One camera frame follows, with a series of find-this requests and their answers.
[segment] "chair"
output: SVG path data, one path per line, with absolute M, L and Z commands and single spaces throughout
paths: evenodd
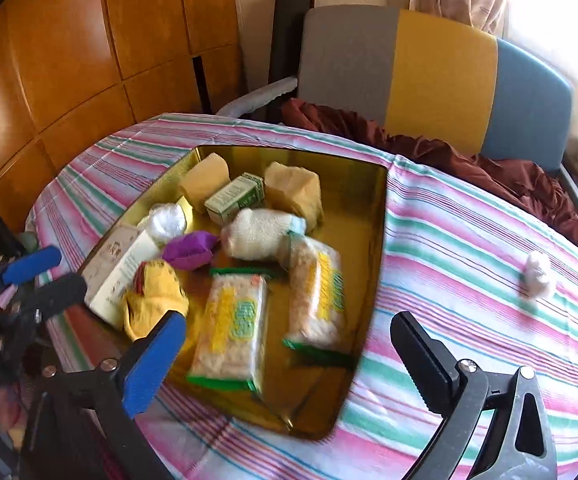
M 377 6 L 329 6 L 304 18 L 296 75 L 221 108 L 237 118 L 294 91 L 310 103 L 352 110 L 389 132 L 435 137 L 465 155 L 532 160 L 559 178 L 572 91 L 555 70 L 466 25 Z

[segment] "crumpled plastic bag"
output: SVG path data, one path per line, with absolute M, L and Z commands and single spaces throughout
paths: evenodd
M 162 259 L 173 268 L 195 270 L 208 264 L 213 258 L 211 250 L 218 243 L 218 237 L 207 231 L 194 231 L 174 238 L 162 251 Z
M 542 298 L 550 300 L 558 286 L 558 276 L 551 269 L 548 254 L 533 251 L 527 258 L 524 268 L 524 283 L 527 286 L 528 297 L 532 300 Z
M 179 204 L 156 204 L 138 224 L 157 244 L 166 244 L 186 230 L 186 217 Z

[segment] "gold tray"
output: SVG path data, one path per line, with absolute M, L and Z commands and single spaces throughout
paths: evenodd
M 178 181 L 182 175 L 210 153 L 217 153 L 226 160 L 232 178 L 245 171 L 263 175 L 274 160 L 287 166 L 301 166 L 320 176 L 324 221 L 310 236 L 340 253 L 349 333 L 345 343 L 357 363 L 371 321 L 380 274 L 387 169 L 360 160 L 300 150 L 199 146 L 155 181 L 117 220 L 116 225 L 137 225 L 154 204 L 178 202 L 188 221 L 186 232 L 206 230 L 219 234 L 220 227 L 208 216 L 193 211 L 188 202 L 180 198 L 178 191 Z M 104 237 L 87 260 L 103 242 Z M 229 258 L 222 250 L 211 262 L 212 267 L 251 265 L 251 262 Z M 297 352 L 282 344 L 283 336 L 288 331 L 288 276 L 275 264 L 266 266 L 275 269 L 278 278 L 269 280 L 261 395 L 220 392 L 186 381 L 211 286 L 207 268 L 193 272 L 178 271 L 190 307 L 186 341 L 167 380 L 180 392 L 197 397 L 226 415 L 278 433 L 319 440 L 333 429 L 355 369 L 323 368 L 304 362 Z

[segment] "green and white box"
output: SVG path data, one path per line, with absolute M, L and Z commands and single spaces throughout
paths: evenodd
M 218 225 L 231 222 L 238 211 L 255 207 L 264 200 L 264 180 L 261 177 L 243 173 L 210 197 L 204 206 L 209 218 Z

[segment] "plastic food package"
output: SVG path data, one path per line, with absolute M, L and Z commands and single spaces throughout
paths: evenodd
M 216 390 L 261 389 L 266 279 L 255 269 L 212 269 L 204 326 L 187 380 Z
M 156 204 L 138 224 L 158 244 L 166 244 L 186 230 L 186 218 L 179 204 Z
M 291 297 L 284 344 L 339 351 L 346 330 L 340 256 L 312 238 L 291 234 L 289 239 Z
M 306 229 L 305 219 L 290 213 L 247 208 L 222 230 L 220 238 L 224 251 L 233 258 L 273 260 L 289 232 L 304 234 Z
M 264 199 L 271 209 L 304 218 L 307 233 L 322 221 L 320 177 L 313 171 L 272 162 L 264 172 Z

